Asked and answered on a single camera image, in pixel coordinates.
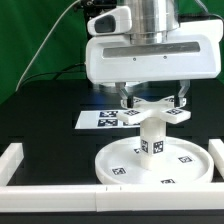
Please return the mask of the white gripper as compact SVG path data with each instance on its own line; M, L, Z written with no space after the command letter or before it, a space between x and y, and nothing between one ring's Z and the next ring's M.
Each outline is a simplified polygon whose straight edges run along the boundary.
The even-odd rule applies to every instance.
M190 79L215 78L221 71L220 20L184 22L159 44L132 45L126 35L97 36L86 47L86 72L93 83L116 83L122 104L133 107L125 82L181 80L174 106L186 105Z

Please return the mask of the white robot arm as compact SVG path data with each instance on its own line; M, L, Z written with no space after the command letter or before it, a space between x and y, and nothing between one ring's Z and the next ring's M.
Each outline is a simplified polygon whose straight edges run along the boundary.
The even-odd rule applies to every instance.
M125 100L128 82L178 80L176 104L183 106L192 79L221 71L223 21L181 22L177 0L124 0L90 19L87 28L88 79L115 84Z

